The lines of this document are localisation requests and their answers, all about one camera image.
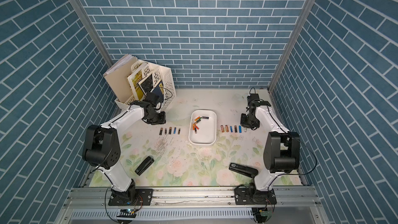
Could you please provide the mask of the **white plastic storage box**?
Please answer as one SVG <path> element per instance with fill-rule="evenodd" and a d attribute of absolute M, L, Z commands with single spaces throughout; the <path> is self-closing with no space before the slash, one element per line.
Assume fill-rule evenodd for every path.
<path fill-rule="evenodd" d="M 194 121 L 197 117 L 207 116 L 209 119 Z M 211 146 L 217 139 L 217 115 L 211 110 L 195 110 L 191 115 L 189 141 L 194 145 Z"/>

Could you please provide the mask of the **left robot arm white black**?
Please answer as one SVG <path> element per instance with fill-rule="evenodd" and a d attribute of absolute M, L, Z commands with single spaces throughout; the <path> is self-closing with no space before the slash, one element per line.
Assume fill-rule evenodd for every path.
<path fill-rule="evenodd" d="M 165 112 L 157 108 L 162 102 L 163 97 L 149 92 L 113 119 L 87 128 L 82 158 L 106 175 L 114 192 L 128 192 L 134 183 L 120 162 L 123 131 L 140 120 L 151 125 L 165 124 Z"/>

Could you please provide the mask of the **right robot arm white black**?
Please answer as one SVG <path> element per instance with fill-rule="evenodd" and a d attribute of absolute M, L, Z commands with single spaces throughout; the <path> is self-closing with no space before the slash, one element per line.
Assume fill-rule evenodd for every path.
<path fill-rule="evenodd" d="M 277 118 L 271 104 L 260 99 L 257 93 L 247 96 L 247 113 L 241 114 L 240 125 L 244 128 L 266 131 L 263 169 L 253 179 L 256 191 L 271 191 L 277 177 L 297 170 L 300 164 L 300 136 L 291 132 Z"/>

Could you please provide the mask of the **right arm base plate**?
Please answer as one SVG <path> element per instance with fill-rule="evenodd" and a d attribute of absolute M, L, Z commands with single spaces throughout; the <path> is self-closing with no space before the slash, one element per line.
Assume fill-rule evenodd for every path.
<path fill-rule="evenodd" d="M 276 205 L 277 200 L 275 192 L 258 191 L 252 188 L 239 187 L 234 189 L 234 199 L 236 205 Z"/>

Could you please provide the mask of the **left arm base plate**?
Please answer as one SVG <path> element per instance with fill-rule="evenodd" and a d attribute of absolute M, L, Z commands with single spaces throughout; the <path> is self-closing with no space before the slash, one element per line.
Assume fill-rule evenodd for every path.
<path fill-rule="evenodd" d="M 109 206 L 140 207 L 149 206 L 152 200 L 153 189 L 129 189 L 126 192 L 111 190 L 112 194 L 108 201 Z"/>

